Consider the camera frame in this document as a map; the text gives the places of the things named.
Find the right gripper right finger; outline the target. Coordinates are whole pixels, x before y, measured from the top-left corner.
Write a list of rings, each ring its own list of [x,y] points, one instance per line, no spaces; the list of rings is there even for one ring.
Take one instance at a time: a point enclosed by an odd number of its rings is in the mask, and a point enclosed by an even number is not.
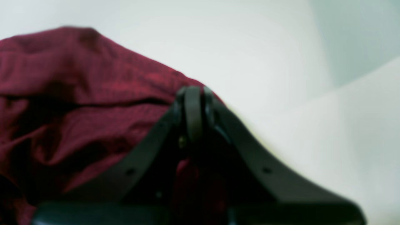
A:
[[[226,181],[230,225],[365,225],[361,209],[286,166],[204,88],[209,159]]]

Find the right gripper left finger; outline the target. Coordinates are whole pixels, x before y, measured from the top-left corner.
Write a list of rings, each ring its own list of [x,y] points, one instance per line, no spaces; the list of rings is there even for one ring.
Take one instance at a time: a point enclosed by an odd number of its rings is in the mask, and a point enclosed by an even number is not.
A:
[[[201,89],[181,88],[173,105],[120,162],[54,201],[33,225],[171,225],[176,168],[202,136]]]

